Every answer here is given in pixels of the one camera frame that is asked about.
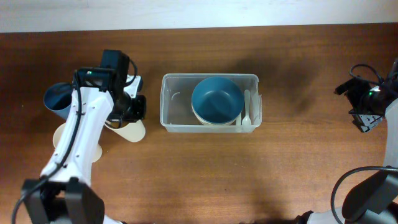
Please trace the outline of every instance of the blue bowl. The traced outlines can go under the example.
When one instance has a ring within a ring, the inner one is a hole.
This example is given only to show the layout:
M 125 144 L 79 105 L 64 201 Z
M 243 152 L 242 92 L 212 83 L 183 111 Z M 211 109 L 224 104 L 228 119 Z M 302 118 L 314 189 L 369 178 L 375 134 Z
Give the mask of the blue bowl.
M 242 112 L 243 105 L 242 91 L 227 78 L 207 78 L 192 93 L 195 115 L 210 124 L 232 123 Z

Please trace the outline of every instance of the black cable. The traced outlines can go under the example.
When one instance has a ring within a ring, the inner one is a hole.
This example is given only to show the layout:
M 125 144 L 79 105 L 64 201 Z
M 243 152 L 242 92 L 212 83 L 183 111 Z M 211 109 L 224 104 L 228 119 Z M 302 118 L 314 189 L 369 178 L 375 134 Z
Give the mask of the black cable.
M 358 76 L 358 75 L 354 75 L 353 71 L 354 71 L 355 68 L 358 68 L 358 67 L 366 67 L 366 68 L 370 69 L 370 70 L 377 76 L 377 79 L 379 80 L 379 82 L 374 82 L 374 81 L 371 81 L 371 80 L 367 80 L 367 79 L 365 79 L 365 78 L 362 78 L 362 77 L 360 77 L 360 76 Z M 354 66 L 351 67 L 351 69 L 349 70 L 349 75 L 351 75 L 353 78 L 356 78 L 356 79 L 358 79 L 358 80 L 361 80 L 361 81 L 364 81 L 364 82 L 367 82 L 367 83 L 370 83 L 370 84 L 373 84 L 373 85 L 377 85 L 377 86 L 379 86 L 379 87 L 381 87 L 381 88 L 387 90 L 389 93 L 391 93 L 392 95 L 394 95 L 394 97 L 398 98 L 398 93 L 397 93 L 396 91 L 392 90 L 391 88 L 389 88 L 387 85 L 383 84 L 384 80 L 383 80 L 383 79 L 381 78 L 381 76 L 378 74 L 378 72 L 376 71 L 376 69 L 374 69 L 374 68 L 373 68 L 372 66 L 370 66 L 370 65 L 366 65 L 366 64 L 357 64 L 357 65 L 354 65 Z
M 338 215 L 336 212 L 336 207 L 335 207 L 335 197 L 336 197 L 338 187 L 345 180 L 345 178 L 349 177 L 350 175 L 355 174 L 357 172 L 369 171 L 369 170 L 378 170 L 378 171 L 383 171 L 383 172 L 398 172 L 398 169 L 396 169 L 396 168 L 382 167 L 382 166 L 367 166 L 367 167 L 359 167 L 359 168 L 350 170 L 347 173 L 345 173 L 344 175 L 342 175 L 340 177 L 340 179 L 337 180 L 335 187 L 333 188 L 333 191 L 331 192 L 331 198 L 330 198 L 331 212 L 332 212 L 335 220 L 338 222 L 338 224 L 343 224 L 343 222 L 341 222 L 341 220 L 338 218 Z
M 131 85 L 131 84 L 134 82 L 134 80 L 136 79 L 136 76 L 137 76 L 137 73 L 138 73 L 137 65 L 136 65 L 131 59 L 130 59 L 130 62 L 131 62 L 131 64 L 132 64 L 132 66 L 134 67 L 134 77 L 132 78 L 131 81 L 126 82 L 126 84 L 125 84 L 124 86 L 129 86 L 129 85 Z
M 76 84 L 76 90 L 77 90 L 77 96 L 78 96 L 78 112 L 77 112 L 77 119 L 76 119 L 76 125 L 75 129 L 73 130 L 72 136 L 70 138 L 70 142 L 67 148 L 67 151 L 65 155 L 62 157 L 62 160 L 59 164 L 57 164 L 57 167 L 52 171 L 49 175 L 45 176 L 34 188 L 32 188 L 30 191 L 26 192 L 24 195 L 20 197 L 20 199 L 17 201 L 17 203 L 14 206 L 14 209 L 12 211 L 12 216 L 11 216 L 11 223 L 16 224 L 16 219 L 17 219 L 17 213 L 20 205 L 26 200 L 26 198 L 30 197 L 36 190 L 39 190 L 47 181 L 50 180 L 51 177 L 53 177 L 64 165 L 65 161 L 68 159 L 68 156 L 72 150 L 73 143 L 75 142 L 75 138 L 77 135 L 77 131 L 80 125 L 80 120 L 81 120 L 81 92 L 80 92 L 80 83 L 79 79 L 77 77 L 77 72 L 74 74 L 75 78 L 75 84 Z

